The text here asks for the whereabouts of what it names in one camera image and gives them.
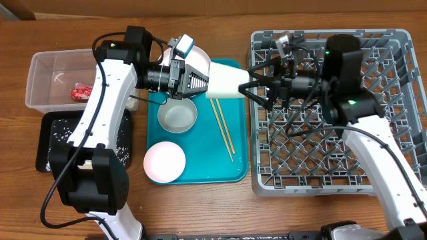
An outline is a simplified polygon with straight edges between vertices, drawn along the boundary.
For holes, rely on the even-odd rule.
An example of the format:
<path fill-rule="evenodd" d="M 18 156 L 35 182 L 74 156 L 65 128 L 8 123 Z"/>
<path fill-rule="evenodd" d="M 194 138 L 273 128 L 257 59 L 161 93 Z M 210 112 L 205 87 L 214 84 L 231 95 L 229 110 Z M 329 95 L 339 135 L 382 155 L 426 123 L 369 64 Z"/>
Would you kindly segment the large white plate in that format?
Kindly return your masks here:
<path fill-rule="evenodd" d="M 169 66 L 170 55 L 171 48 L 168 48 L 163 52 L 163 61 L 160 63 L 160 65 Z M 197 69 L 204 75 L 208 75 L 211 59 L 206 54 L 206 52 L 197 46 L 192 47 L 191 51 L 188 53 L 185 59 L 179 57 L 178 55 L 176 55 L 174 59 L 184 60 L 185 64 L 191 65 L 193 68 Z"/>

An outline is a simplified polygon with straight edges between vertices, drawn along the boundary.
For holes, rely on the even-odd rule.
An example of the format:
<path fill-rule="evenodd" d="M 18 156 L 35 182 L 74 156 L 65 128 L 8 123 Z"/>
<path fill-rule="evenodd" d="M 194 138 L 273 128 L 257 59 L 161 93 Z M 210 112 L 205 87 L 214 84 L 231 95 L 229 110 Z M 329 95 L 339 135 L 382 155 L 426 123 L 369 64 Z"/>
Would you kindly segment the white cup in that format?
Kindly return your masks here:
<path fill-rule="evenodd" d="M 250 81 L 246 70 L 211 62 L 209 81 L 205 96 L 209 99 L 238 99 L 245 96 L 239 92 L 239 86 Z"/>

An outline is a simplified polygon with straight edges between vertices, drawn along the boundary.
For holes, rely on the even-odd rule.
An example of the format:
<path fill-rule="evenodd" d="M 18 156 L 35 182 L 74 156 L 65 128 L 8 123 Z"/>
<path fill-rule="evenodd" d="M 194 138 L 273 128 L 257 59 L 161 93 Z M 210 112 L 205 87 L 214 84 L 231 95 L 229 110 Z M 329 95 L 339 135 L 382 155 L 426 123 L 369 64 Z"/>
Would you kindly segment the grey dishwasher rack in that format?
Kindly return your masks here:
<path fill-rule="evenodd" d="M 421 182 L 426 181 L 426 92 L 412 38 L 403 29 L 352 29 L 363 51 L 362 82 L 373 92 L 393 136 Z M 250 103 L 252 189 L 272 197 L 373 194 L 361 164 L 326 130 L 319 105 L 300 111 Z"/>

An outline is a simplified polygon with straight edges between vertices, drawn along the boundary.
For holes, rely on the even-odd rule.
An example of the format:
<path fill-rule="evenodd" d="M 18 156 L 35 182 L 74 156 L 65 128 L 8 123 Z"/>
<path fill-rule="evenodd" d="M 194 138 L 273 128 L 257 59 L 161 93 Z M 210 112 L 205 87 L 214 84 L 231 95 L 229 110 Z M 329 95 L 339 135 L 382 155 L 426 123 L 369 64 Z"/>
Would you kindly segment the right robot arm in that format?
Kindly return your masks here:
<path fill-rule="evenodd" d="M 333 130 L 357 157 L 386 217 L 388 232 L 363 229 L 353 221 L 321 228 L 322 239 L 425 239 L 426 189 L 393 138 L 376 96 L 362 86 L 363 51 L 360 40 L 335 34 L 326 41 L 324 58 L 313 71 L 298 69 L 296 53 L 304 40 L 285 35 L 276 39 L 279 55 L 250 67 L 250 80 L 241 94 L 271 111 L 280 102 L 287 108 L 301 99 L 320 104 L 326 129 Z"/>

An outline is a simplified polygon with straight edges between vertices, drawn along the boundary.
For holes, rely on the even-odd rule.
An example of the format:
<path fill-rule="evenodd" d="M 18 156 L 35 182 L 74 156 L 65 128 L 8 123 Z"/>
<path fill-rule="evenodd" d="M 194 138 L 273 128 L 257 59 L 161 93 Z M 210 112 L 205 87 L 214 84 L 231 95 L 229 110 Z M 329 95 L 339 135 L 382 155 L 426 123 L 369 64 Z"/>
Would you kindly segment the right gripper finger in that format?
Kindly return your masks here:
<path fill-rule="evenodd" d="M 249 73 L 250 77 L 253 77 L 258 80 L 272 80 L 275 76 L 277 76 L 280 73 L 281 64 L 282 64 L 282 58 L 280 56 L 277 56 L 263 63 L 260 63 L 256 66 L 248 68 L 247 72 Z M 264 70 L 266 67 L 268 69 L 273 69 L 272 76 L 268 77 L 266 75 L 260 75 L 256 73 L 256 71 Z"/>
<path fill-rule="evenodd" d="M 275 86 L 271 81 L 256 80 L 239 85 L 238 91 L 259 106 L 272 111 L 277 99 Z"/>

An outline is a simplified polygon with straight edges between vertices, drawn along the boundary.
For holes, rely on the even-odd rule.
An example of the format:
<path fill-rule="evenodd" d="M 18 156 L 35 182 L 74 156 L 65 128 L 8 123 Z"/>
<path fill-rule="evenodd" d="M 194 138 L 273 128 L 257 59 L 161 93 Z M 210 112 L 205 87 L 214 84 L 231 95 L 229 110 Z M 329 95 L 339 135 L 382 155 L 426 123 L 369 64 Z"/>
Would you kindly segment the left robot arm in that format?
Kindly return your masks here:
<path fill-rule="evenodd" d="M 193 45 L 188 35 L 164 41 L 137 26 L 92 43 L 96 75 L 91 95 L 74 132 L 52 146 L 47 159 L 55 180 L 50 191 L 84 221 L 96 222 L 108 239 L 146 236 L 127 204 L 129 176 L 116 151 L 127 100 L 134 89 L 177 100 L 206 92 L 209 77 L 184 61 Z"/>

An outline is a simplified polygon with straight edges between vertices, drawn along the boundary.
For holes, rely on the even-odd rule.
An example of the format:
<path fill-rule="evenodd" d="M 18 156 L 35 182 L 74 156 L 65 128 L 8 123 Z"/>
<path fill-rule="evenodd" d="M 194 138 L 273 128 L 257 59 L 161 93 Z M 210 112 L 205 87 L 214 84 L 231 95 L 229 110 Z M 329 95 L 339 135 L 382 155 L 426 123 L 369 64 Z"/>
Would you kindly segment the wooden chopstick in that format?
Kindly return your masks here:
<path fill-rule="evenodd" d="M 236 151 L 234 149 L 234 144 L 232 142 L 232 138 L 230 136 L 230 132 L 228 130 L 228 126 L 227 126 L 227 123 L 226 123 L 226 120 L 225 120 L 225 117 L 224 117 L 224 114 L 223 114 L 223 111 L 222 111 L 222 107 L 221 107 L 220 102 L 219 102 L 218 99 L 216 99 L 216 103 L 217 103 L 218 109 L 220 111 L 220 115 L 221 115 L 221 118 L 222 118 L 225 130 L 226 130 L 226 135 L 227 135 L 228 141 L 230 142 L 230 147 L 231 147 L 232 153 L 234 155 L 234 154 L 236 154 Z"/>
<path fill-rule="evenodd" d="M 220 133 L 221 133 L 222 138 L 223 138 L 223 140 L 224 140 L 224 143 L 225 143 L 225 145 L 226 145 L 226 149 L 227 149 L 227 151 L 228 151 L 228 154 L 229 154 L 229 156 L 230 156 L 230 159 L 231 159 L 231 161 L 232 161 L 232 162 L 234 162 L 234 159 L 233 159 L 233 157 L 232 157 L 232 152 L 231 152 L 231 150 L 230 150 L 230 146 L 229 146 L 229 144 L 228 144 L 228 142 L 227 142 L 227 139 L 226 139 L 226 136 L 225 136 L 225 133 L 224 133 L 224 130 L 223 130 L 222 124 L 221 124 L 221 122 L 220 122 L 220 118 L 219 118 L 218 112 L 217 112 L 217 110 L 216 110 L 216 106 L 215 106 L 215 104 L 214 104 L 214 101 L 213 101 L 212 99 L 209 99 L 209 102 L 211 103 L 211 107 L 212 107 L 212 109 L 213 109 L 213 113 L 214 113 L 214 115 L 215 115 L 215 117 L 216 117 L 216 121 L 217 121 L 218 126 L 219 126 L 219 128 L 220 128 Z"/>

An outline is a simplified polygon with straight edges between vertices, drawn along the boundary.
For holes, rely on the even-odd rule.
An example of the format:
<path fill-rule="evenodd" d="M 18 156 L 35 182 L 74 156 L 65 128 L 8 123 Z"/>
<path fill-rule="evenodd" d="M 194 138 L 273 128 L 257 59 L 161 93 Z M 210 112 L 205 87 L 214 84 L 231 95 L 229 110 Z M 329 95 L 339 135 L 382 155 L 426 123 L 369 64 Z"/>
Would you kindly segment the wooden chopstick left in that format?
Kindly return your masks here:
<path fill-rule="evenodd" d="M 227 149 L 227 151 L 228 151 L 228 154 L 229 154 L 229 156 L 230 156 L 230 159 L 231 159 L 231 161 L 232 161 L 232 162 L 234 162 L 234 159 L 233 159 L 233 157 L 232 157 L 232 152 L 231 152 L 231 150 L 230 150 L 230 146 L 229 146 L 229 144 L 228 144 L 228 142 L 227 142 L 227 139 L 226 139 L 226 136 L 225 136 L 225 133 L 224 133 L 224 130 L 223 130 L 222 124 L 221 124 L 221 122 L 220 122 L 220 118 L 219 118 L 218 112 L 217 112 L 217 110 L 216 110 L 216 106 L 215 106 L 215 104 L 214 104 L 214 101 L 213 101 L 212 99 L 209 99 L 209 102 L 211 103 L 211 107 L 212 107 L 212 109 L 213 109 L 213 113 L 214 113 L 214 115 L 215 115 L 215 117 L 216 117 L 216 121 L 217 121 L 218 126 L 219 126 L 219 128 L 220 128 L 220 133 L 221 133 L 222 138 L 223 138 L 223 140 L 224 140 L 224 143 L 225 143 L 225 145 L 226 145 L 226 149 Z"/>

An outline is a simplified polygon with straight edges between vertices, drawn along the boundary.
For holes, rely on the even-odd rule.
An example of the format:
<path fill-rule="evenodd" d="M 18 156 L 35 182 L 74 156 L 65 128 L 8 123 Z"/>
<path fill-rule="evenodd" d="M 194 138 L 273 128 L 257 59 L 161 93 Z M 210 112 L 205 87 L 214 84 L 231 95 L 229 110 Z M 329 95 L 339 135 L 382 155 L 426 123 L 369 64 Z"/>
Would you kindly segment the teal serving tray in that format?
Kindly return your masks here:
<path fill-rule="evenodd" d="M 242 180 L 249 169 L 246 110 L 243 99 L 220 99 L 221 111 L 214 115 L 204 94 L 193 97 L 197 109 L 195 125 L 185 133 L 170 133 L 159 123 L 160 105 L 147 110 L 147 148 L 162 141 L 179 145 L 186 157 L 183 173 L 173 184 L 225 183 Z M 224 116 L 235 151 L 230 157 L 218 120 Z"/>

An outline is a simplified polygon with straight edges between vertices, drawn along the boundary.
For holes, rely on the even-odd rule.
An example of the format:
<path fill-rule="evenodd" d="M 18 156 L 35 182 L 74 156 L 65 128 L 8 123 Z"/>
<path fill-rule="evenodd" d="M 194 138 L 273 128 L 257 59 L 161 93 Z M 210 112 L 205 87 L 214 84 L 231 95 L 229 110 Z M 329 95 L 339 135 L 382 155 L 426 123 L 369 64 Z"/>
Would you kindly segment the wooden chopstick right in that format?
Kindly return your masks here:
<path fill-rule="evenodd" d="M 220 111 L 220 115 L 221 115 L 221 118 L 222 118 L 225 130 L 226 130 L 226 135 L 227 135 L 228 141 L 230 142 L 230 147 L 231 147 L 232 153 L 234 155 L 234 154 L 236 154 L 236 151 L 234 149 L 234 144 L 232 142 L 232 138 L 230 136 L 230 132 L 228 130 L 228 126 L 227 126 L 227 123 L 226 123 L 226 120 L 225 120 L 225 117 L 224 117 L 224 114 L 223 114 L 223 111 L 222 111 L 222 107 L 221 107 L 220 102 L 219 102 L 218 99 L 216 99 L 216 103 L 217 103 L 218 109 Z"/>

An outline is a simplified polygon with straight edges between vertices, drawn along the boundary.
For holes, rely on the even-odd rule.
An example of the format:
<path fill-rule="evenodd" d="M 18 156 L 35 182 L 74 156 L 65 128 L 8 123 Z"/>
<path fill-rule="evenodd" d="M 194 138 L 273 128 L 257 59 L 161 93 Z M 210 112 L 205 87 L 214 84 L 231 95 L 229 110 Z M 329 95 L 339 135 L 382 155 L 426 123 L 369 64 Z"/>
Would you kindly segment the small pink bowl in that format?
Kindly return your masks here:
<path fill-rule="evenodd" d="M 183 149 L 170 141 L 151 146 L 143 159 L 145 174 L 156 183 L 175 181 L 183 173 L 185 165 Z"/>

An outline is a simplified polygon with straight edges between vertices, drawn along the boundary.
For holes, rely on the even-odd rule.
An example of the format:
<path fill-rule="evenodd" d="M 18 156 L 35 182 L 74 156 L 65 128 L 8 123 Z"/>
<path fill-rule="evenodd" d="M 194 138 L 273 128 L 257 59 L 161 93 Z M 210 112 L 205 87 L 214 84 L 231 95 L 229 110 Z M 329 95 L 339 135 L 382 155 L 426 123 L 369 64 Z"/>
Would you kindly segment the leftover rice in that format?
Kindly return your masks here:
<path fill-rule="evenodd" d="M 76 128 L 78 120 L 59 119 L 54 120 L 51 125 L 51 135 L 49 137 L 49 146 L 47 154 L 50 153 L 54 145 L 64 144 Z M 116 153 L 117 158 L 127 168 L 131 162 L 131 134 L 132 122 L 130 117 L 123 116 L 121 125 L 117 134 Z"/>

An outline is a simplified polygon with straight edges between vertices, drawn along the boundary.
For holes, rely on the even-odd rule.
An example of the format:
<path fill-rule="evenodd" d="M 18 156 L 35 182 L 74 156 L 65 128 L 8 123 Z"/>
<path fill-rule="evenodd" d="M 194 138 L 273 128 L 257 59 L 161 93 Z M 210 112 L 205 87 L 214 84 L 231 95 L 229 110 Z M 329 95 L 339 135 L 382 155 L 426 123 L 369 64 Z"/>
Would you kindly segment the red snack wrapper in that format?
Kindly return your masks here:
<path fill-rule="evenodd" d="M 92 86 L 77 82 L 75 87 L 71 90 L 71 98 L 76 101 L 88 100 L 92 89 Z"/>

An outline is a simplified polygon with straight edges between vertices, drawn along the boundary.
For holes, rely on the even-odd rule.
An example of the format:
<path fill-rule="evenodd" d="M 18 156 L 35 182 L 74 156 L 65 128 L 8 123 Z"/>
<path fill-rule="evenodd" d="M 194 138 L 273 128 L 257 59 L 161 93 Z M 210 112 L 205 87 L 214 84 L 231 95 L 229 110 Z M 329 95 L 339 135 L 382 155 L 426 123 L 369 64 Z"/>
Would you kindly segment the grey bowl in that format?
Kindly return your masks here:
<path fill-rule="evenodd" d="M 157 112 L 159 124 L 170 133 L 185 133 L 197 120 L 197 108 L 191 99 L 167 99 Z"/>

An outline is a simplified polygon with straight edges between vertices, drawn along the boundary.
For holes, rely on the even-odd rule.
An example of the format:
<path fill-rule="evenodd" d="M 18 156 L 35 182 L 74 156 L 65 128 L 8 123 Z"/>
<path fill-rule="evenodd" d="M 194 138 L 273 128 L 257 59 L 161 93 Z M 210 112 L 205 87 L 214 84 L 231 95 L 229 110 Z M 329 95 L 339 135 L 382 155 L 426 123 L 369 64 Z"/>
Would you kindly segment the clear plastic waste bin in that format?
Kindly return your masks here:
<path fill-rule="evenodd" d="M 102 76 L 90 49 L 46 51 L 34 54 L 29 68 L 25 104 L 42 113 L 94 110 Z M 93 87 L 95 101 L 74 100 L 71 91 L 82 83 Z"/>

